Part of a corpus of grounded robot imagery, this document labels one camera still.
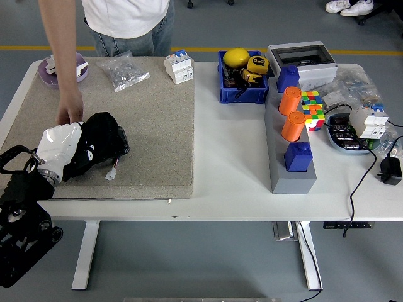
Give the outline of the person's right hand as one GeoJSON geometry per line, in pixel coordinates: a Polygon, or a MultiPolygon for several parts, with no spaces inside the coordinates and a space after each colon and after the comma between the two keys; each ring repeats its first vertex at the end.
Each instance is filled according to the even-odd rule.
{"type": "Polygon", "coordinates": [[[58,125],[81,122],[84,113],[82,94],[78,89],[60,89],[60,101],[56,116],[58,125]]]}

